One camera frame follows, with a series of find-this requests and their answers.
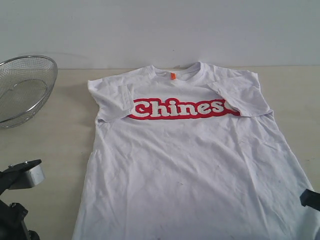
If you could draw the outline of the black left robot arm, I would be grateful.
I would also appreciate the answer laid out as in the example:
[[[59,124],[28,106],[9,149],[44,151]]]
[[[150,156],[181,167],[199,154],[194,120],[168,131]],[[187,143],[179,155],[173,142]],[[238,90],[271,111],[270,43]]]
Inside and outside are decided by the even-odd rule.
[[[29,230],[25,224],[28,210],[20,203],[10,205],[0,201],[0,239],[1,240],[39,240],[38,233]]]

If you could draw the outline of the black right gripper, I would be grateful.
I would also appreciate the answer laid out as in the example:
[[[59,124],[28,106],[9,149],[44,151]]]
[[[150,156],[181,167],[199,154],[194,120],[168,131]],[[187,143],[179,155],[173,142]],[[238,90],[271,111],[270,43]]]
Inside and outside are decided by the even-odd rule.
[[[303,207],[307,206],[320,211],[320,194],[318,192],[305,189],[299,199]]]

